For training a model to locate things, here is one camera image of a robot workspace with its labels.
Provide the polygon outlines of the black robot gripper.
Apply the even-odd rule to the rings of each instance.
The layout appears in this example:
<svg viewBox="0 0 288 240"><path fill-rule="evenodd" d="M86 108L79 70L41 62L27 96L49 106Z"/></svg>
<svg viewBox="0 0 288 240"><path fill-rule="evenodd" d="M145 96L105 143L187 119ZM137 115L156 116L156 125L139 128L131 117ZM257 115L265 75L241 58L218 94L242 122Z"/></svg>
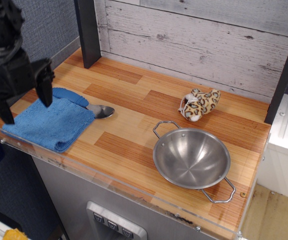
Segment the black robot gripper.
<svg viewBox="0 0 288 240"><path fill-rule="evenodd" d="M51 59L31 62L22 48L8 61L0 61L0 118L5 124L14 124L14 118L7 101L35 88L44 104L52 104L52 80L54 72Z"/></svg>

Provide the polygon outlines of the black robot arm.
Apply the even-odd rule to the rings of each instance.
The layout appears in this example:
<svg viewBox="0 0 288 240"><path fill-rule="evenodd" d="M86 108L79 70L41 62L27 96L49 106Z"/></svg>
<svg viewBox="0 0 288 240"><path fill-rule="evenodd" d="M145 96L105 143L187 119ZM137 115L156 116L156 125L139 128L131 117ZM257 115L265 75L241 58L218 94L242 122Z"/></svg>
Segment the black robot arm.
<svg viewBox="0 0 288 240"><path fill-rule="evenodd" d="M11 0L0 0L0 118L14 124L7 100L31 89L44 104L52 104L54 72L48 58L31 62L22 46L21 26L24 19Z"/></svg>

